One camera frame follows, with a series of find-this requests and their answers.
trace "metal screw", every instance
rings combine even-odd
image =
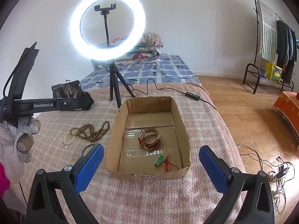
[[[37,173],[37,174],[42,174],[43,172],[44,172],[43,169],[39,169],[36,173]]]
[[[265,176],[266,176],[266,173],[263,172],[263,171],[260,171],[260,175],[263,176],[263,177],[265,177]]]
[[[231,168],[231,171],[232,171],[233,173],[239,173],[239,172],[240,172],[240,170],[239,170],[237,167],[232,167],[232,168]]]
[[[72,166],[71,166],[71,165],[66,165],[63,169],[64,169],[66,172],[68,172],[68,171],[71,171]]]

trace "tripod leg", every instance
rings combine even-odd
[[[117,107],[120,108],[120,106],[121,106],[121,94],[119,93],[119,86],[118,86],[118,82],[117,82],[117,76],[114,73],[111,73],[110,76],[111,76],[112,83],[113,83],[113,88],[114,88]]]
[[[110,101],[113,100],[113,81],[110,74]]]
[[[122,84],[125,86],[126,90],[129,92],[129,94],[131,95],[132,98],[135,98],[134,93],[132,92],[132,90],[129,88],[128,84],[126,83],[125,79],[123,78],[123,76],[119,73],[119,71],[116,73],[119,80],[122,82]]]

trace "wooden floor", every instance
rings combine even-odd
[[[283,224],[299,200],[299,160],[295,153],[298,146],[295,134],[282,116],[272,110],[272,105],[279,95],[265,92],[257,92],[253,95],[251,88],[242,85],[239,79],[212,76],[198,76],[198,78],[210,93],[210,98],[231,132],[236,145],[249,141],[256,146],[261,158],[270,161],[273,165],[279,164],[276,159],[278,156],[295,165],[297,171],[295,178],[285,184],[286,208],[276,222]],[[294,152],[285,154],[285,152],[292,152],[292,145],[295,147]],[[252,149],[250,144],[238,148],[240,154],[253,152]],[[256,174],[261,169],[254,155],[241,156],[241,158],[247,173]],[[271,170],[277,172],[278,168],[264,162],[264,171]],[[293,175],[294,171],[290,170],[286,176],[287,180]],[[279,209],[283,208],[283,204],[282,197]]]

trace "blue gripper pad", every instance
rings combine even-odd
[[[94,176],[101,161],[103,160],[103,157],[104,147],[99,144],[76,174],[75,191],[77,192],[77,194],[87,189],[92,177]]]
[[[198,156],[217,192],[226,194],[229,189],[228,178],[205,146],[200,148]]]

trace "tripod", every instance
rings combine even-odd
[[[95,6],[95,11],[96,12],[101,11],[101,15],[104,15],[107,47],[110,47],[108,26],[107,26],[107,15],[110,13],[110,10],[114,10],[114,9],[116,9],[116,3],[111,4],[111,7],[105,7],[105,8],[101,8],[100,5]],[[125,86],[125,88],[129,92],[129,94],[132,96],[132,98],[135,98],[135,95],[132,92],[132,90],[129,88],[129,86],[126,83],[123,76],[119,73],[114,62],[109,63],[109,73],[110,73],[110,101],[113,100],[113,90],[114,90],[117,107],[120,108],[121,95],[119,93],[118,78],[122,82],[122,84]]]

